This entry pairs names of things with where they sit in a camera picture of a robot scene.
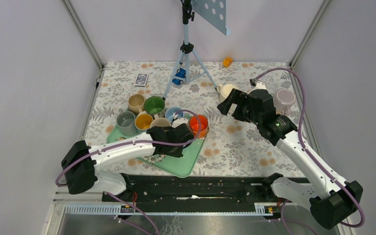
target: gray cup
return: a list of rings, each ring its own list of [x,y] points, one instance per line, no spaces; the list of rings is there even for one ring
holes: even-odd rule
[[[130,111],[119,109],[119,116],[116,119],[116,124],[120,132],[124,136],[132,137],[138,134],[138,129],[135,126],[135,115]]]

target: white wall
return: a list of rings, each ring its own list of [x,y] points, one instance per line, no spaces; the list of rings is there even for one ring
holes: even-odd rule
[[[106,61],[175,61],[184,30],[180,0],[72,0]],[[290,61],[322,0],[227,0],[224,36],[196,15],[190,38],[203,61]]]
[[[0,235],[37,235],[97,67],[59,0],[0,0]]]
[[[356,233],[376,235],[376,0],[332,1],[296,69],[324,157],[364,188]]]

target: orange toy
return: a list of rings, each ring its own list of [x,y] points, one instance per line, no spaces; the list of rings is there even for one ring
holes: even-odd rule
[[[230,57],[227,57],[227,58],[223,61],[223,65],[224,65],[224,67],[227,68],[228,66],[231,65],[232,62],[233,62],[233,59],[230,58]]]

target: tripod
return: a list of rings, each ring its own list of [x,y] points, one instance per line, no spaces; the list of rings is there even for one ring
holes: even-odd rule
[[[205,67],[204,63],[202,63],[200,56],[198,55],[198,53],[194,49],[194,45],[189,43],[188,23],[189,23],[189,20],[194,21],[194,16],[195,16],[195,12],[192,12],[191,0],[184,0],[184,1],[181,0],[181,2],[182,2],[182,23],[184,24],[184,42],[183,42],[182,46],[180,47],[181,53],[179,54],[178,60],[175,63],[175,67],[174,67],[174,70],[171,74],[171,78],[169,79],[168,85],[166,87],[165,94],[162,97],[163,100],[165,100],[166,96],[168,95],[168,92],[169,92],[169,89],[171,87],[173,79],[178,79],[182,82],[189,83],[189,82],[201,77],[202,75],[206,74],[208,76],[208,78],[210,79],[210,81],[212,82],[212,84],[214,85],[214,88],[217,88],[217,84],[212,79],[210,73],[207,70],[207,67]],[[191,78],[190,74],[189,74],[189,54],[191,52],[192,52],[192,54],[194,54],[195,58],[198,60],[202,69],[204,70],[203,73],[201,73],[201,74],[199,74],[199,75],[197,75],[193,78]],[[184,56],[185,56],[185,71],[186,71],[185,78],[176,76],[178,67],[180,67],[182,65],[182,61],[183,61]]]

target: tripod leg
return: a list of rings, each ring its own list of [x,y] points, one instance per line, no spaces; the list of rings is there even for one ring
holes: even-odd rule
[[[214,88],[217,89],[217,84],[214,82],[214,80],[212,79],[210,73],[208,72],[207,70],[207,67],[205,67],[204,63],[202,63],[202,60],[200,58],[200,56],[197,54],[197,51],[194,49],[192,51],[192,53],[194,54],[195,58],[197,58],[198,62],[200,63],[202,69],[204,70],[204,72],[207,74],[208,78],[210,79],[210,81],[212,82],[212,84],[214,85]]]
[[[191,77],[189,76],[189,54],[185,55],[185,79],[186,83],[191,81]]]
[[[174,76],[176,74],[176,70],[178,69],[179,67],[179,62],[182,60],[182,56],[184,55],[184,53],[181,51],[181,53],[179,54],[179,57],[178,57],[178,60],[176,61],[175,63],[175,67],[174,67],[174,70],[171,74],[171,78],[169,79],[169,82],[168,82],[168,85],[166,86],[166,90],[165,90],[165,94],[164,96],[162,96],[162,99],[165,100],[166,99],[166,96],[168,95],[168,92],[169,92],[169,88],[171,88],[171,84],[172,84],[172,80],[174,79]]]

